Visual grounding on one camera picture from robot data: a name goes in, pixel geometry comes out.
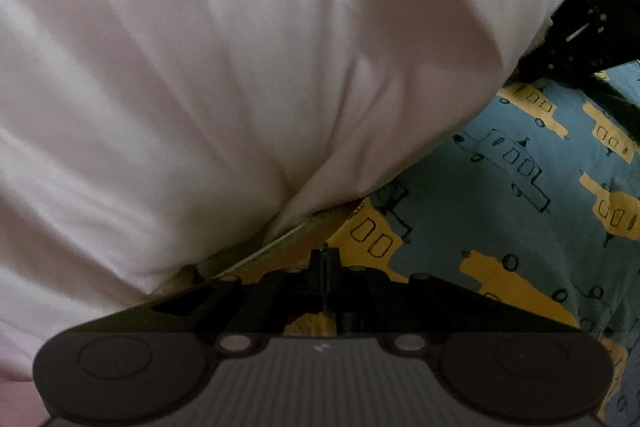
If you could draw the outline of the pink satin sheet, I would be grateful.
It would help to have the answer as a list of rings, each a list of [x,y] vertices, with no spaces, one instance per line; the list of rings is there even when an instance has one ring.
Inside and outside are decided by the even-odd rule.
[[[431,152],[560,2],[1,0],[2,424],[50,336]]]

